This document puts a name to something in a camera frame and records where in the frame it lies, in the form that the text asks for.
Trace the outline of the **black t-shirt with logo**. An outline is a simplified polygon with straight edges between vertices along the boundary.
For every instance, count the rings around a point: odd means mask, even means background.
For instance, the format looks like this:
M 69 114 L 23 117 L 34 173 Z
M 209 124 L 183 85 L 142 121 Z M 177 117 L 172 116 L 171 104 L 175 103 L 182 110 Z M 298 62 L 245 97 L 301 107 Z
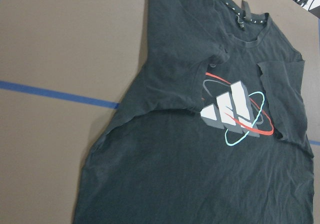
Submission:
M 302 55 L 232 0 L 148 0 L 148 57 L 81 172 L 75 224 L 311 224 Z

